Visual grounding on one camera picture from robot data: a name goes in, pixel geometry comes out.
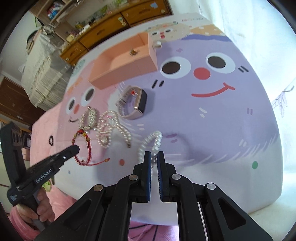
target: green dot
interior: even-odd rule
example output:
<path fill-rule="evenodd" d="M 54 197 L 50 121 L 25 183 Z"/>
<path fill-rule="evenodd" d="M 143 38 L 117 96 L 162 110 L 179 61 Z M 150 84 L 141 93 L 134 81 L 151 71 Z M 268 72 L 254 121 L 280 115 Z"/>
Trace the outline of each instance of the green dot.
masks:
<path fill-rule="evenodd" d="M 258 162 L 254 161 L 252 164 L 252 168 L 255 170 L 258 167 Z"/>

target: human hand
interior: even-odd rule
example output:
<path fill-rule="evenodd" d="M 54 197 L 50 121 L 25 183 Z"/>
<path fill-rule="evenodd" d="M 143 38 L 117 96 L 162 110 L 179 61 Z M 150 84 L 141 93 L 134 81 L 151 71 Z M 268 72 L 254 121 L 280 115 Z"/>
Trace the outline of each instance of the human hand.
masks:
<path fill-rule="evenodd" d="M 40 201 L 37 207 L 37 214 L 39 214 L 39 220 L 45 222 L 46 220 L 53 222 L 55 215 L 52 210 L 52 206 L 49 203 L 49 198 L 46 195 L 46 191 L 43 187 L 38 192 L 37 199 Z M 21 218 L 29 224 L 32 224 L 32 219 L 38 219 L 38 215 L 29 207 L 23 204 L 17 204 L 17 211 Z"/>

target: drawer handle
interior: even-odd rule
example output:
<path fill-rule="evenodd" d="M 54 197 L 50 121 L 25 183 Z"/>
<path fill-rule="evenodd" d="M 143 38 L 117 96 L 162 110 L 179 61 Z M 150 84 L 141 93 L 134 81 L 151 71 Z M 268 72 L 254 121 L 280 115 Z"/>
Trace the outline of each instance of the drawer handle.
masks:
<path fill-rule="evenodd" d="M 150 9 L 150 8 L 143 9 L 142 11 L 140 11 L 140 12 L 139 12 L 139 14 L 142 14 L 142 13 L 145 13 L 145 12 L 149 12 L 149 11 L 151 11 L 151 9 Z"/>
<path fill-rule="evenodd" d="M 99 32 L 97 32 L 96 34 L 99 35 L 101 32 L 104 32 L 105 29 L 101 29 Z"/>

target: pink tray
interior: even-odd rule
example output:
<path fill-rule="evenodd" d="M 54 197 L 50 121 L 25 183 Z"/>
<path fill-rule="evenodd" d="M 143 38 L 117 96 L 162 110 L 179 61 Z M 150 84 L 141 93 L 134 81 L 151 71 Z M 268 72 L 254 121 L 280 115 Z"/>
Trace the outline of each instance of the pink tray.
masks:
<path fill-rule="evenodd" d="M 130 55 L 131 50 L 138 53 Z M 148 33 L 139 33 L 105 50 L 95 60 L 89 82 L 100 90 L 157 70 L 156 52 Z"/>

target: smartwatch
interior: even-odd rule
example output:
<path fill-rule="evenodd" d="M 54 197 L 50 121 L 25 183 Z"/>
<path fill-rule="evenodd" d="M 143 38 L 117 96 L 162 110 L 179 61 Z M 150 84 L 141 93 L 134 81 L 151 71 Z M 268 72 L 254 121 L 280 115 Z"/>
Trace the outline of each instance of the smartwatch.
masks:
<path fill-rule="evenodd" d="M 131 98 L 132 107 L 130 108 L 130 113 L 125 113 L 124 109 L 128 109 L 129 99 Z M 121 118 L 127 120 L 134 120 L 141 117 L 144 114 L 147 102 L 147 93 L 138 86 L 127 86 L 116 105 L 118 107 L 118 115 Z"/>

